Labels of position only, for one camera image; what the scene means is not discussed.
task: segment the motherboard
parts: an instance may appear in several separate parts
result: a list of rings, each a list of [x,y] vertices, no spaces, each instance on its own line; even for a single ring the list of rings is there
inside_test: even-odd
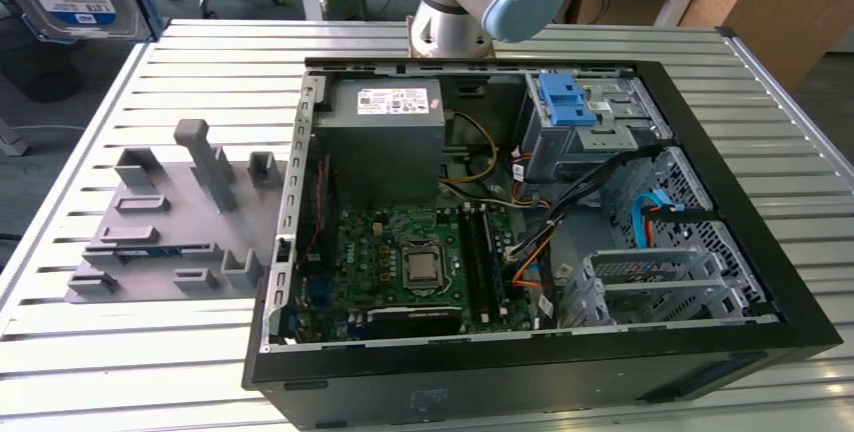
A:
[[[530,329],[525,294],[505,294],[513,241],[501,207],[343,210],[335,274],[306,284],[317,340]]]

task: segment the ram slot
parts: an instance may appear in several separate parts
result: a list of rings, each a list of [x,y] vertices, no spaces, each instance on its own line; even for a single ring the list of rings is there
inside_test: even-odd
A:
[[[483,212],[483,229],[486,233],[486,246],[490,253],[490,272],[493,275],[493,291],[495,300],[498,301],[498,315],[505,317],[507,315],[507,296],[505,295],[505,284],[502,280],[502,262],[498,256],[498,245],[495,238],[495,227],[493,227],[493,220],[490,219],[490,213]]]
[[[498,316],[498,297],[493,286],[493,267],[489,250],[489,236],[479,210],[461,209],[458,215],[462,240],[466,286],[469,288],[469,308],[475,322],[487,323]]]

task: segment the wire bundle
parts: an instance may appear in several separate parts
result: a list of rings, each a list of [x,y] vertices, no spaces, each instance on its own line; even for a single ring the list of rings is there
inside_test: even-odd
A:
[[[561,221],[566,217],[566,209],[578,203],[585,197],[593,194],[605,185],[606,181],[611,177],[614,171],[629,161],[637,160],[645,157],[655,157],[662,151],[661,145],[650,145],[641,147],[638,150],[622,152],[614,155],[609,160],[590,169],[566,188],[558,199],[549,207],[546,215],[543,217],[543,225],[539,230],[526,240],[517,245],[510,251],[510,255],[515,256],[525,251],[534,244],[537,248],[534,252],[523,261],[522,266],[517,270],[513,278],[513,285],[518,286],[538,286],[539,284],[533,281],[523,281],[522,276],[525,271],[534,263],[537,256],[543,252],[549,242],[555,235],[555,229]]]
[[[514,164],[517,164],[519,162],[525,162],[526,160],[529,160],[531,158],[531,156],[533,156],[531,153],[526,153],[526,154],[522,154],[519,157],[515,157],[513,159]],[[522,199],[522,197],[519,197],[519,189],[521,188],[522,188],[522,182],[517,181],[513,184],[513,191],[511,191],[511,194],[510,194],[511,197],[513,197],[513,203],[533,207],[534,206],[534,201],[533,200],[525,200],[525,199]],[[549,203],[547,200],[539,200],[537,202],[537,206],[538,207],[549,207],[549,206],[551,206],[551,204]]]
[[[475,182],[475,181],[481,180],[482,178],[485,178],[487,175],[490,175],[490,172],[493,172],[493,169],[495,168],[495,164],[498,164],[498,147],[495,146],[495,140],[493,140],[493,136],[490,135],[490,133],[486,131],[486,129],[478,123],[478,121],[471,118],[471,116],[469,114],[463,114],[462,112],[454,112],[454,115],[461,117],[461,118],[463,118],[466,120],[466,122],[469,122],[471,124],[471,126],[475,129],[478,129],[478,131],[481,132],[481,134],[486,138],[487,142],[490,143],[490,151],[493,153],[493,157],[490,158],[490,165],[487,165],[487,167],[483,170],[483,172],[479,172],[475,175],[469,175],[466,177],[454,177],[454,178],[447,178],[447,179],[439,179],[439,182],[442,182],[443,184],[461,184],[461,183],[467,183],[467,182]]]

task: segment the green circuit board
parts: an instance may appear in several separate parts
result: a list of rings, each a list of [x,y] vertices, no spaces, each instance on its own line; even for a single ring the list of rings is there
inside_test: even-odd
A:
[[[531,328],[525,295],[507,300],[507,314],[489,323],[473,320],[469,286],[455,208],[345,210],[338,223],[337,271],[333,310],[390,306],[446,305],[463,309],[463,332],[519,331]],[[510,217],[503,209],[490,210],[497,250],[513,242]],[[405,256],[414,250],[441,250],[442,278],[434,288],[413,289],[405,280]],[[313,327],[322,340],[346,340],[341,318],[318,317]]]

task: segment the yellow wire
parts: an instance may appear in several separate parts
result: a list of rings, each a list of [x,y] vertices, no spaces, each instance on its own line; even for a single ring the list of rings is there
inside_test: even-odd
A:
[[[481,173],[478,173],[475,175],[470,175],[469,177],[455,177],[455,178],[449,178],[449,179],[439,179],[439,182],[442,182],[443,184],[458,184],[461,182],[474,182],[479,178],[485,177],[493,171],[493,169],[495,168],[495,164],[498,164],[498,148],[495,147],[495,141],[493,140],[493,136],[490,135],[490,133],[486,131],[486,129],[478,123],[478,121],[471,118],[470,115],[463,114],[462,112],[454,112],[454,115],[459,115],[462,117],[466,117],[466,119],[469,119],[469,122],[471,123],[471,125],[475,126],[475,128],[481,131],[481,133],[486,137],[486,140],[490,141],[490,148],[493,150],[493,159],[490,160],[490,165],[489,165],[489,167],[486,168],[486,170],[483,172],[481,172]]]

